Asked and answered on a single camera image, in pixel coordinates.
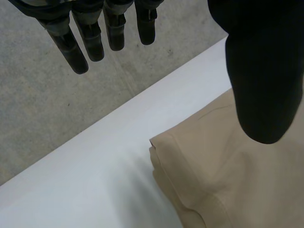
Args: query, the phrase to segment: concrete floor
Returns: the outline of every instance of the concrete floor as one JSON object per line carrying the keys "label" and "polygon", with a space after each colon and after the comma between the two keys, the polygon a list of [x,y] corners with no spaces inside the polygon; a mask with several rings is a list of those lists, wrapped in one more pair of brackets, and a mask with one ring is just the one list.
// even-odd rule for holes
{"label": "concrete floor", "polygon": [[155,43],[143,46],[132,6],[125,48],[110,50],[102,15],[105,58],[85,53],[90,69],[77,75],[35,19],[8,1],[0,12],[0,185],[226,36],[207,0],[166,0]]}

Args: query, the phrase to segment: folded fabric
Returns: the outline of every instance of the folded fabric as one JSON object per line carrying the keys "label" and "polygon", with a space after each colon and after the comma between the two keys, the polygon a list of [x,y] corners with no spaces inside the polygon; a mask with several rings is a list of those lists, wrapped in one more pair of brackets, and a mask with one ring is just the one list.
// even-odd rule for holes
{"label": "folded fabric", "polygon": [[151,144],[154,178],[185,228],[303,227],[303,103],[272,145],[243,132],[231,90]]}

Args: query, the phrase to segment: white table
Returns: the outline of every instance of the white table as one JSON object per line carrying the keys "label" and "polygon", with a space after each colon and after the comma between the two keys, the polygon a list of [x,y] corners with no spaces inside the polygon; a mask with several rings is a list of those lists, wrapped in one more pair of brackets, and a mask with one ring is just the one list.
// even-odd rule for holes
{"label": "white table", "polygon": [[225,40],[0,187],[0,228],[181,228],[149,139],[231,88]]}

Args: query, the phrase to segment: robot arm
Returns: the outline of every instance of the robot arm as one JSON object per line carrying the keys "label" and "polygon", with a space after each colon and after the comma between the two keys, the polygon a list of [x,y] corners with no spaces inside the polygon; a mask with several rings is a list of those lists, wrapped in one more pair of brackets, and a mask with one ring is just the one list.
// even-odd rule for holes
{"label": "robot arm", "polygon": [[[69,27],[69,13],[79,29],[89,58],[96,62],[104,58],[98,18],[104,10],[104,19],[110,48],[124,47],[124,13],[134,0],[9,0],[21,12],[36,18],[47,30],[57,47],[77,74],[88,71],[87,61]],[[137,26],[141,42],[149,45],[155,39],[156,8],[163,0],[135,0]]]}

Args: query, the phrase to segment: beige cloth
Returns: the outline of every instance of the beige cloth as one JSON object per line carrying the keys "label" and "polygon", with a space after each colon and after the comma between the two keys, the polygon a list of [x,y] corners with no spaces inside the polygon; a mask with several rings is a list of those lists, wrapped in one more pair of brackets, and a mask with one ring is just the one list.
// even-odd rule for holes
{"label": "beige cloth", "polygon": [[153,175],[185,228],[304,227],[304,105],[264,145],[242,131],[233,93],[151,139]]}

